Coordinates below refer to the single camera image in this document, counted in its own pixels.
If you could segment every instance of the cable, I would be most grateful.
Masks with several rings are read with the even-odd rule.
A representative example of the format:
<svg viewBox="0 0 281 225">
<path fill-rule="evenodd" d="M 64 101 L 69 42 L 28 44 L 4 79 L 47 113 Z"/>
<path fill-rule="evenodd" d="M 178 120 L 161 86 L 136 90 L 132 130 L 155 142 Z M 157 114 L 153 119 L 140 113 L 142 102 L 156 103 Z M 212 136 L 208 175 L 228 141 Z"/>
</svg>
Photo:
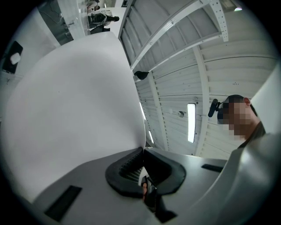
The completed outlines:
<svg viewBox="0 0 281 225">
<path fill-rule="evenodd" d="M 56 24 L 59 24 L 60 22 L 61 22 L 61 20 L 62 20 L 62 17 L 61 17 L 61 19 L 60 19 L 60 21 L 59 22 L 56 22 L 51 16 L 49 16 L 47 13 L 45 13 L 45 12 L 42 12 L 42 11 L 39 11 L 40 13 L 44 13 L 45 15 L 47 15 L 48 17 L 50 17 L 50 19 L 54 22 L 54 23 L 56 23 Z"/>
</svg>

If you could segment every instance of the fluorescent light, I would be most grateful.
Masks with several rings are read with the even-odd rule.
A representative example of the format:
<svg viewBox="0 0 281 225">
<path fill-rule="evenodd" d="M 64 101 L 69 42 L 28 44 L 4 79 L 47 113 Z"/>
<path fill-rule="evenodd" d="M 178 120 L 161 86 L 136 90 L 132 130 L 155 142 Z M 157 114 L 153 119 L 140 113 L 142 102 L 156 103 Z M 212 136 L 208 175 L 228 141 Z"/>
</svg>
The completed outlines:
<svg viewBox="0 0 281 225">
<path fill-rule="evenodd" d="M 150 135 L 150 139 L 151 139 L 152 143 L 154 144 L 154 141 L 153 141 L 153 138 L 152 138 L 151 132 L 150 132 L 150 131 L 148 131 L 148 132 L 149 132 L 149 135 Z"/>
<path fill-rule="evenodd" d="M 144 110 L 142 109 L 141 103 L 140 103 L 140 108 L 141 108 L 142 116 L 143 116 L 144 120 L 146 120 L 145 115 L 144 115 Z"/>
<path fill-rule="evenodd" d="M 188 114 L 188 135 L 187 140 L 191 143 L 194 142 L 195 136 L 195 104 L 187 105 L 187 114 Z"/>
</svg>

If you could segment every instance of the person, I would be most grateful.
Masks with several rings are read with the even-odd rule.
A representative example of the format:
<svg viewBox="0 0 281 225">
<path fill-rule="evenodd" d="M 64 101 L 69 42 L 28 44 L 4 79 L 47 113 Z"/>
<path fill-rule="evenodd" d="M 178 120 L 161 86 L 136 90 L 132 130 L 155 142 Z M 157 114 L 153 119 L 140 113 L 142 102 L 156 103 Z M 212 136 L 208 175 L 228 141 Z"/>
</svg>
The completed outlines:
<svg viewBox="0 0 281 225">
<path fill-rule="evenodd" d="M 266 133 L 250 100 L 238 94 L 227 97 L 218 111 L 217 119 L 219 124 L 228 124 L 228 129 L 244 140 L 239 148 L 244 148 Z"/>
<path fill-rule="evenodd" d="M 92 11 L 99 10 L 101 7 L 98 5 L 99 0 L 90 0 L 87 2 L 87 12 L 91 14 Z"/>
<path fill-rule="evenodd" d="M 119 21 L 119 17 L 118 16 L 112 17 L 102 13 L 97 13 L 88 16 L 88 21 L 89 21 L 90 28 L 95 28 L 100 25 L 108 26 L 112 21 L 117 22 Z"/>
</svg>

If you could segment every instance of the dark hair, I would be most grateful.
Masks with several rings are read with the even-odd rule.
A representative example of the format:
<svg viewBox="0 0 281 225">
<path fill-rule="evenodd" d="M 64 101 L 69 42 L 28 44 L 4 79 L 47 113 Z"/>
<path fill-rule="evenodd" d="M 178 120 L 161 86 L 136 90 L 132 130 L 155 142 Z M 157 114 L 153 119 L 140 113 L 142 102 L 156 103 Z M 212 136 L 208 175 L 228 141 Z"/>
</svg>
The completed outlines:
<svg viewBox="0 0 281 225">
<path fill-rule="evenodd" d="M 238 95 L 238 94 L 234 94 L 234 95 L 228 96 L 226 100 L 228 100 L 228 102 L 235 102 L 235 100 L 239 100 L 239 102 L 244 102 L 243 99 L 244 99 L 243 96 Z M 250 105 L 250 107 L 251 107 L 252 111 L 254 112 L 254 114 L 255 114 L 256 116 L 258 116 L 258 114 L 256 113 L 256 110 L 255 110 L 255 108 L 252 106 L 252 104 Z"/>
<path fill-rule="evenodd" d="M 118 20 L 119 20 L 118 16 L 112 17 L 112 16 L 106 15 L 106 22 L 111 22 L 111 21 L 117 22 Z"/>
<path fill-rule="evenodd" d="M 234 94 L 234 95 L 230 95 L 227 97 L 227 99 L 225 99 L 225 101 L 222 103 L 222 107 L 219 109 L 218 114 L 217 114 L 217 119 L 218 119 L 218 123 L 219 124 L 223 124 L 223 112 L 224 109 L 228 108 L 228 103 L 233 103 L 233 102 L 244 102 L 244 97 L 238 94 Z M 258 114 L 256 113 L 255 108 L 250 105 L 252 111 L 254 112 L 254 114 L 256 116 L 258 116 Z"/>
</svg>

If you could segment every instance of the ear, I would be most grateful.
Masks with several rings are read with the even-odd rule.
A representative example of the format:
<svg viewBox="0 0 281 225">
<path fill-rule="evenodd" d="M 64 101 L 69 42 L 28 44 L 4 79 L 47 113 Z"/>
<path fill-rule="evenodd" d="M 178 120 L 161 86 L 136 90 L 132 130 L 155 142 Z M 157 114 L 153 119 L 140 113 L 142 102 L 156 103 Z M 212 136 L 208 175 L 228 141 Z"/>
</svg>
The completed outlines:
<svg viewBox="0 0 281 225">
<path fill-rule="evenodd" d="M 250 106 L 250 105 L 251 105 L 251 102 L 250 102 L 250 100 L 249 100 L 248 98 L 243 98 L 243 101 L 245 102 L 245 104 L 246 104 L 247 106 Z"/>
</svg>

